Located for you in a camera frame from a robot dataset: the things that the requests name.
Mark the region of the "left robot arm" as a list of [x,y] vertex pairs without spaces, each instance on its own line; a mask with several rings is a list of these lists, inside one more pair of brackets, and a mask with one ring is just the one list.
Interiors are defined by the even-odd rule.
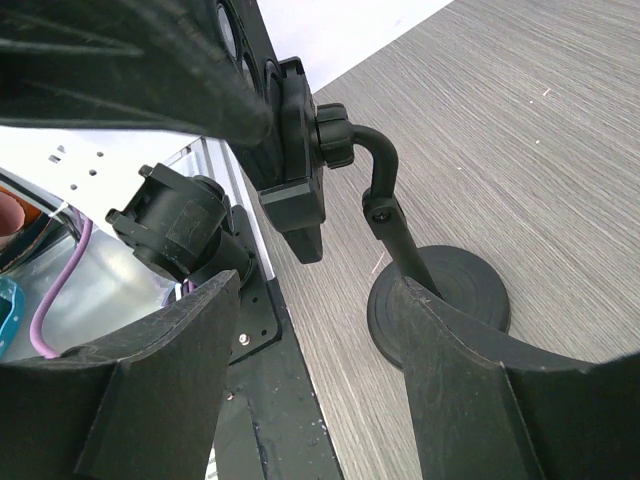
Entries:
[[234,235],[229,197],[213,179],[184,176],[163,164],[139,170],[143,184],[126,207],[106,215],[117,237],[155,274],[201,286],[235,270],[240,283],[255,262]]

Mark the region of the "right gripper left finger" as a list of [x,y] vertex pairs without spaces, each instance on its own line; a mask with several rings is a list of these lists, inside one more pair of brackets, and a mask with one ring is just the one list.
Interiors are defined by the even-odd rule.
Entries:
[[5,479],[202,479],[239,317],[225,271],[60,357],[1,367]]

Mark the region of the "black phone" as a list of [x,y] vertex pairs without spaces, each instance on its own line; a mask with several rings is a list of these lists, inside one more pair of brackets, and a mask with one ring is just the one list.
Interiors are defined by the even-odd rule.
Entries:
[[282,71],[254,1],[5,1],[1,121],[226,141],[255,188],[283,181]]

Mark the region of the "black phone stand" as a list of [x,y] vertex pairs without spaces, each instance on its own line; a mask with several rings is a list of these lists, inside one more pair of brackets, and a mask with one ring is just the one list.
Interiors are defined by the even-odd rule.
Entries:
[[323,254],[323,170],[351,165],[357,146],[371,155],[371,185],[362,195],[363,215],[391,258],[374,281],[367,303],[369,333],[382,356],[395,367],[401,365],[396,335],[399,316],[391,299],[392,288],[402,276],[416,280],[453,308],[507,332],[510,301],[493,267],[458,247],[416,245],[395,196],[399,159],[393,143],[376,129],[352,123],[342,104],[316,106],[297,57],[269,69],[266,85],[276,103],[283,177],[279,184],[261,190],[259,201],[301,263],[318,262]]

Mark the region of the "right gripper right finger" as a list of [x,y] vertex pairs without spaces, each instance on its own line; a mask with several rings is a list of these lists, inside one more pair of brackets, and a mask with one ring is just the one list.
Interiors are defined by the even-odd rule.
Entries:
[[635,479],[639,357],[605,363],[517,340],[410,279],[394,312],[426,479]]

